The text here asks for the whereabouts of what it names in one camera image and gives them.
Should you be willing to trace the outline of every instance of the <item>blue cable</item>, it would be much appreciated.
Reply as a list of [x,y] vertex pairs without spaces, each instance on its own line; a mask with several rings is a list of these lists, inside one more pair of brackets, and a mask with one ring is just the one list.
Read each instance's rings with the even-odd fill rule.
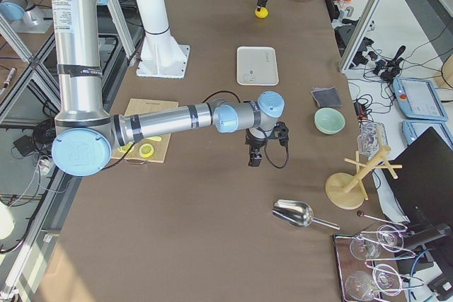
[[411,275],[409,276],[409,282],[408,282],[408,296],[409,296],[409,300],[408,302],[411,302],[411,278],[413,277],[413,273],[415,271],[415,266],[417,265],[417,262],[418,260],[425,254],[429,251],[430,249],[426,249],[424,251],[422,251],[420,254],[418,254],[418,256],[414,259],[413,261],[413,264],[412,264],[412,267],[411,267]]

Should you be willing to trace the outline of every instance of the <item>round wooden base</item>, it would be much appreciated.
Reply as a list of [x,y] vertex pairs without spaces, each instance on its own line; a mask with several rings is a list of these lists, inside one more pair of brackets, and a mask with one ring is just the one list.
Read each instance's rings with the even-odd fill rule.
[[357,184],[351,191],[344,192],[343,188],[354,178],[348,173],[334,173],[326,181],[327,197],[337,207],[352,210],[360,207],[365,200],[362,190]]

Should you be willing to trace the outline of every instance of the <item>wooden cutting board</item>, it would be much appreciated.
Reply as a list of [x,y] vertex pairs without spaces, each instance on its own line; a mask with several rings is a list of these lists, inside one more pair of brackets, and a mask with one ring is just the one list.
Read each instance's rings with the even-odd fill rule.
[[[151,100],[151,99],[136,99],[131,98],[127,105],[125,116],[139,115],[142,113],[158,112],[167,109],[173,109],[178,107],[178,102],[170,102],[165,100]],[[134,149],[128,153],[125,157],[126,161],[133,163],[141,162],[155,162],[163,163],[165,161],[165,155],[167,153],[168,144],[170,143],[171,134],[161,135],[161,141],[152,141],[149,139],[143,139],[142,141],[134,145]],[[154,147],[154,154],[149,158],[143,158],[139,154],[140,146],[150,143]],[[112,158],[119,159],[124,155],[118,149],[112,150]]]

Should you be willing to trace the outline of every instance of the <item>scoop handle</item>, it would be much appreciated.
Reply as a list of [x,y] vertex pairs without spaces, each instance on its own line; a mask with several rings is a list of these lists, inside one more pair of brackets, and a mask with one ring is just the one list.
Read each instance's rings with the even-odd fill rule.
[[321,224],[323,226],[328,226],[329,228],[340,230],[340,226],[338,224],[332,223],[332,222],[327,222],[324,221],[323,219],[318,219],[316,217],[313,218],[313,222],[317,224]]

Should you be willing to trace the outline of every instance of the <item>brown table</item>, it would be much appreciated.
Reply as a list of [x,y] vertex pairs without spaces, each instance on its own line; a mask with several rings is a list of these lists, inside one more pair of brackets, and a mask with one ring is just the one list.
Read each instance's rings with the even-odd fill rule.
[[[272,215],[279,198],[309,203],[315,215],[355,233],[369,224],[334,206],[324,183],[354,171],[343,161],[357,148],[357,119],[323,0],[270,0],[255,18],[256,0],[166,0],[173,36],[190,44],[183,80],[143,79],[130,69],[112,113],[130,98],[199,103],[226,89],[242,100],[262,91],[283,95],[290,160],[249,168],[244,132],[214,127],[173,134],[166,161],[121,163],[85,178],[77,192],[35,301],[339,301],[333,229],[293,228]],[[280,83],[236,83],[236,48],[271,46]],[[335,86],[346,127],[318,132],[314,86]],[[276,163],[284,150],[268,148]],[[377,195],[363,209],[380,214]]]

